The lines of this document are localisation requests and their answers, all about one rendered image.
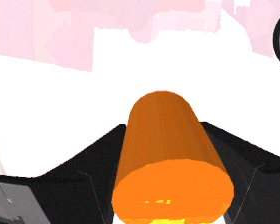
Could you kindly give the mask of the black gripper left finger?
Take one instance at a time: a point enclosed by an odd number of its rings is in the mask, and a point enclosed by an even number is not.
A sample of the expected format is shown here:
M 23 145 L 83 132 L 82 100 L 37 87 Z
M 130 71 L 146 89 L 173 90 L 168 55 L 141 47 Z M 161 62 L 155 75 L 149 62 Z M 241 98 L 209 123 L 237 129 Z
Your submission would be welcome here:
M 127 125 L 38 177 L 0 175 L 0 222 L 112 224 L 112 193 Z

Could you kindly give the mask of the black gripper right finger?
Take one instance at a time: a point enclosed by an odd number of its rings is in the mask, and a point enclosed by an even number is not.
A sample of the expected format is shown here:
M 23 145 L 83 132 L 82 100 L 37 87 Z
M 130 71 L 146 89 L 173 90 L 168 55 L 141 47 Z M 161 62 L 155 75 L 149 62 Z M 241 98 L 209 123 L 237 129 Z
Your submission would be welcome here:
M 233 184 L 225 224 L 280 224 L 280 156 L 200 121 Z

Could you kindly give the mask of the orange knob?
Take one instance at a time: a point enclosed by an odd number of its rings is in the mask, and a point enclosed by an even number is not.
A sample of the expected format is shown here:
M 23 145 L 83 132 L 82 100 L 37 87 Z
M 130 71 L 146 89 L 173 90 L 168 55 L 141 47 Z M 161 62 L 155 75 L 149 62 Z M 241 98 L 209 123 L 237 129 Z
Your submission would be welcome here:
M 129 112 L 113 210 L 124 224 L 213 224 L 233 184 L 191 104 L 172 91 L 140 97 Z

